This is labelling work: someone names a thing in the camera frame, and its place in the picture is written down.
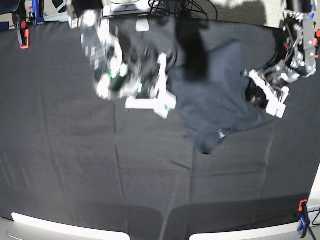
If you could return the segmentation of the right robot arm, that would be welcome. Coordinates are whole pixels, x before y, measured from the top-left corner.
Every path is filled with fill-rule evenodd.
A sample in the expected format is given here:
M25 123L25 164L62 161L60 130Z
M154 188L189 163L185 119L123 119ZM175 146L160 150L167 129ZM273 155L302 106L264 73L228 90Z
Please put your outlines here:
M68 22L78 29L85 56L94 68L94 89L99 98L156 99L167 91L167 67L173 52L157 49L154 41L139 39L136 28L122 32L109 0L68 0Z

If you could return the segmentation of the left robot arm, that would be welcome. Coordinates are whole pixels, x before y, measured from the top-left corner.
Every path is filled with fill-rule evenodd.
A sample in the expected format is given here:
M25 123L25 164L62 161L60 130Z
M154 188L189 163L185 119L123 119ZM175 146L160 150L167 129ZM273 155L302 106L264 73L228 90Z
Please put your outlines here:
M277 46L274 62L262 70L244 72L249 79L247 101L271 116L281 118L284 114L290 84L317 71L320 32L315 29L316 9L315 0L283 1L284 40Z

